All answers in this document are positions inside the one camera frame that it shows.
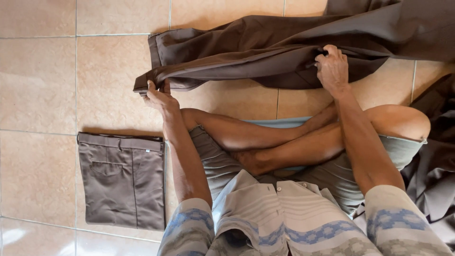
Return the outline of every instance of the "shirt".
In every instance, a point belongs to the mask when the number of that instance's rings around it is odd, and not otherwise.
[[[407,194],[389,185],[365,195],[367,235],[328,189],[260,184],[242,170],[213,202],[180,203],[164,232],[164,256],[451,256]]]

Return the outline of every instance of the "gray shorts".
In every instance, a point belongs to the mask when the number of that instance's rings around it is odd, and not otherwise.
[[[201,125],[196,126],[189,133],[201,157],[212,199],[215,200],[226,184],[245,167],[221,149]],[[409,164],[422,144],[426,143],[426,140],[417,142],[383,135],[379,138],[398,170]],[[347,214],[352,214],[364,200],[354,180],[351,163],[345,152],[335,159],[307,167],[288,177],[277,177],[272,173],[258,176],[256,179],[260,183],[273,184],[275,187],[277,181],[293,180],[315,184],[319,189],[327,188]]]

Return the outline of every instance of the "shirt pocket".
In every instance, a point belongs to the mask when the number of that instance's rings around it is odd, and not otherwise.
[[[91,169],[104,176],[112,176],[119,174],[123,170],[121,164],[111,164],[104,162],[92,162]]]

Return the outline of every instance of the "foot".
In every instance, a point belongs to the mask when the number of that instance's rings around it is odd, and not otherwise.
[[[246,171],[253,175],[262,175],[269,172],[265,154],[263,150],[247,150],[230,153],[232,158],[245,166]]]

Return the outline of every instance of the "crossed legs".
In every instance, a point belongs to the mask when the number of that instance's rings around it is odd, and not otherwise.
[[[430,122],[420,111],[382,105],[365,110],[376,132],[391,137],[421,141],[430,132]],[[184,108],[188,130],[202,125],[213,140],[255,175],[301,165],[326,162],[344,150],[334,104],[296,128],[268,128],[223,115]]]

